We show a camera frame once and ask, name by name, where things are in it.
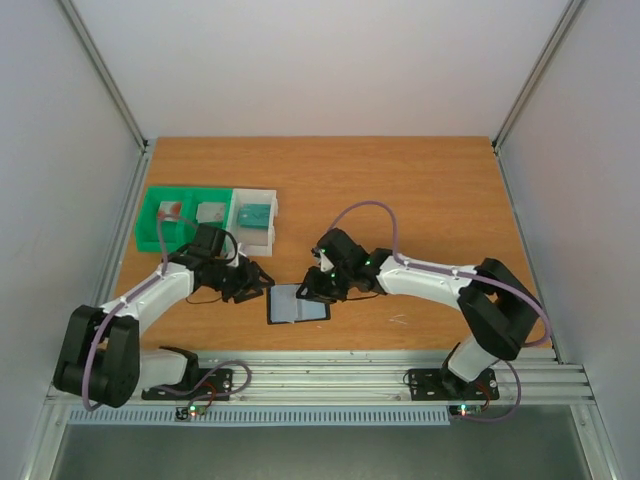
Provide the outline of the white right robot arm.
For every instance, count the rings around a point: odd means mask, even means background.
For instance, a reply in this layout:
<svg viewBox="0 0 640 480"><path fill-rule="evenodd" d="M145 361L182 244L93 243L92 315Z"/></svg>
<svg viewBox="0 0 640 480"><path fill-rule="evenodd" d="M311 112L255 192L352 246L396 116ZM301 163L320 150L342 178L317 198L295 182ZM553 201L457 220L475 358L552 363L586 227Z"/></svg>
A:
<svg viewBox="0 0 640 480"><path fill-rule="evenodd" d="M312 249L317 264L307 271L296 297L334 304L356 289L381 296L410 296L461 313L470 336L456 345L440 368L440 382L453 398L468 393L498 361L513 361L544 311L512 272L487 258L478 266L419 261L391 249L371 252L341 229L325 233Z"/></svg>

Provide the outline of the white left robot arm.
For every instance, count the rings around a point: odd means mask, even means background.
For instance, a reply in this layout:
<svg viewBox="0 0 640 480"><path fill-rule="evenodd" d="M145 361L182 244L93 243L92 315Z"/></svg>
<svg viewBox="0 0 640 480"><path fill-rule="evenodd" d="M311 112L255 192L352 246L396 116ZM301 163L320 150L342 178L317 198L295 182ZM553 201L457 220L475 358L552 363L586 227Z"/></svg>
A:
<svg viewBox="0 0 640 480"><path fill-rule="evenodd" d="M100 306L77 307L54 370L54 387L80 397L89 412L121 407L138 391L195 396L207 379L198 356L178 347L143 352L140 339L174 305L201 288L219 293L225 303L239 304L274 286L240 249L225 252L225 244L235 241L226 230L199 225L190 242L164 251L161 264L132 290Z"/></svg>

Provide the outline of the black leather card holder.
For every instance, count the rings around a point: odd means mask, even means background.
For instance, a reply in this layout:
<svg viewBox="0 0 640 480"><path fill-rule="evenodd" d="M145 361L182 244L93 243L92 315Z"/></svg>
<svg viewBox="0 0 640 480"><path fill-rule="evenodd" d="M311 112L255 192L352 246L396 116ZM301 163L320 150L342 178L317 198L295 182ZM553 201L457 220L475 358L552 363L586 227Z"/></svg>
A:
<svg viewBox="0 0 640 480"><path fill-rule="evenodd" d="M286 325L331 319L327 304L299 299L299 284L280 284L268 289L266 318L268 325Z"/></svg>

